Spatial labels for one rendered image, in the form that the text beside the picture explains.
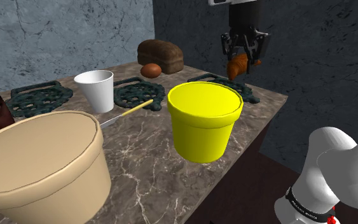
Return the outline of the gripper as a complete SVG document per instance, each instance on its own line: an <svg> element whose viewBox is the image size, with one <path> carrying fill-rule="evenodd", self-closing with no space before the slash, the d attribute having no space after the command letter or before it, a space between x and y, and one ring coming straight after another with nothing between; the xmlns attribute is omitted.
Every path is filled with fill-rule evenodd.
<svg viewBox="0 0 358 224"><path fill-rule="evenodd" d="M230 33L221 35L223 54L231 61L238 52L238 36L245 35L244 50L247 54L247 73L251 66L265 56L271 34L259 32L260 3L240 3L229 5Z"/></svg>

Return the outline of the golden brown croissant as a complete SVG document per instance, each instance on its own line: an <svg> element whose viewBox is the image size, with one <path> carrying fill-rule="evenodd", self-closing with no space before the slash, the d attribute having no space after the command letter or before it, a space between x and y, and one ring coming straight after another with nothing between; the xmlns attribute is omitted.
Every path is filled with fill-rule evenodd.
<svg viewBox="0 0 358 224"><path fill-rule="evenodd" d="M238 75L246 73L249 68L249 60L246 53L241 53L232 58L226 67L228 79L233 81Z"/></svg>

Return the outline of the dark green lattice trivet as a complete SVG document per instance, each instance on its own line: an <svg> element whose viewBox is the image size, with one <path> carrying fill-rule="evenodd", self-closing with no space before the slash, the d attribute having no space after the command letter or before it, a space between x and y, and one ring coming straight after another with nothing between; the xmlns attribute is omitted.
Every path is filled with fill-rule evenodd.
<svg viewBox="0 0 358 224"><path fill-rule="evenodd" d="M257 104L260 102L260 99L253 95L252 89L247 87L245 84L241 84L235 81L230 81L228 78L218 76L216 74L205 73L203 75L190 78L187 80L187 82L205 81L207 78L210 78L208 82L222 84L236 90L242 96L244 102L249 102L251 104Z"/></svg>
<svg viewBox="0 0 358 224"><path fill-rule="evenodd" d="M63 87L59 81L49 81L15 88L5 103L13 117L30 118L53 111L72 96L70 88Z"/></svg>
<svg viewBox="0 0 358 224"><path fill-rule="evenodd" d="M159 111L161 102L165 97L165 89L161 84L144 81L140 77L132 77L121 81L115 81L114 103L122 108L134 108L150 99L153 102L144 109Z"/></svg>

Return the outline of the brown bread loaf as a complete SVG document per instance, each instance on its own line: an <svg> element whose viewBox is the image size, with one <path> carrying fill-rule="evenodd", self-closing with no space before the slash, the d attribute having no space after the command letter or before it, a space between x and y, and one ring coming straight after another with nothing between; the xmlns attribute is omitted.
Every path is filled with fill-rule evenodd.
<svg viewBox="0 0 358 224"><path fill-rule="evenodd" d="M184 69L182 50L175 44L159 39L147 39L137 47L137 61L140 65L150 63L161 67L162 73L173 74Z"/></svg>

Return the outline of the yellow plastic pot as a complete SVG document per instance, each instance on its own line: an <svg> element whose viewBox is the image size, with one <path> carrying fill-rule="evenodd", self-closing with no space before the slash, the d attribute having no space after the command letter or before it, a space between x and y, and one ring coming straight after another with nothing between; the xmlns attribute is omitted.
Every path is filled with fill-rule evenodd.
<svg viewBox="0 0 358 224"><path fill-rule="evenodd" d="M218 160L243 105L237 91L218 83L192 81L172 88L167 107L176 152L190 162Z"/></svg>

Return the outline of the brown egg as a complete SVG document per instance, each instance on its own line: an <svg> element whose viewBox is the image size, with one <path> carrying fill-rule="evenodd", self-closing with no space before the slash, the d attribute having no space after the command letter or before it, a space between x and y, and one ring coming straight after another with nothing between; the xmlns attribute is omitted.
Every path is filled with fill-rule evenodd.
<svg viewBox="0 0 358 224"><path fill-rule="evenodd" d="M141 75L146 78L156 78L161 75L162 69L158 64L149 63L141 68Z"/></svg>

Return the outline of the white paper cup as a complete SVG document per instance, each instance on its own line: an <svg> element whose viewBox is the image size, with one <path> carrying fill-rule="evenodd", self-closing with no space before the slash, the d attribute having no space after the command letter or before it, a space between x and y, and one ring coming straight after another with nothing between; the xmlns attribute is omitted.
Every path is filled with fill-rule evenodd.
<svg viewBox="0 0 358 224"><path fill-rule="evenodd" d="M113 72L87 71L74 77L88 103L96 113L107 113L114 108Z"/></svg>

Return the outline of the beige round tub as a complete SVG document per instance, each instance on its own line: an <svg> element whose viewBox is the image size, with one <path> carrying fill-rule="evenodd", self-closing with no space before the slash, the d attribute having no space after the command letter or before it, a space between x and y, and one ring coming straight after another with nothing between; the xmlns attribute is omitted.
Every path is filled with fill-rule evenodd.
<svg viewBox="0 0 358 224"><path fill-rule="evenodd" d="M0 213L17 224L85 224L111 178L99 122L56 111L0 130Z"/></svg>

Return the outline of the yellow handled knife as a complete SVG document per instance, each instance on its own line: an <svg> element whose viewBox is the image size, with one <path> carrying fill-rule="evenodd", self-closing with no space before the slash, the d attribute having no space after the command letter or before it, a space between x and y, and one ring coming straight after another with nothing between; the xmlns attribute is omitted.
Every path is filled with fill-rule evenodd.
<svg viewBox="0 0 358 224"><path fill-rule="evenodd" d="M148 101L146 101L146 102L143 102L142 104L140 104L140 105L138 105L138 106L136 106L136 107L134 107L134 108L132 108L132 109L130 109L130 110L128 110L128 111L126 111L126 112L124 112L124 113L122 113L122 114L116 116L116 117L114 117L114 118L111 118L111 119L109 119L108 121L103 122L103 123L100 125L100 127L101 127L102 129L104 129L104 128L106 128L106 127L112 125L113 123L115 123L115 122L116 122L117 120L119 120L121 117L126 116L126 115L128 115L128 114L130 114L130 113L133 113L134 111L137 111L138 109L141 109L141 108L143 108L143 107L145 107L145 106L151 104L152 102L153 102L152 99L150 99L150 100L148 100Z"/></svg>

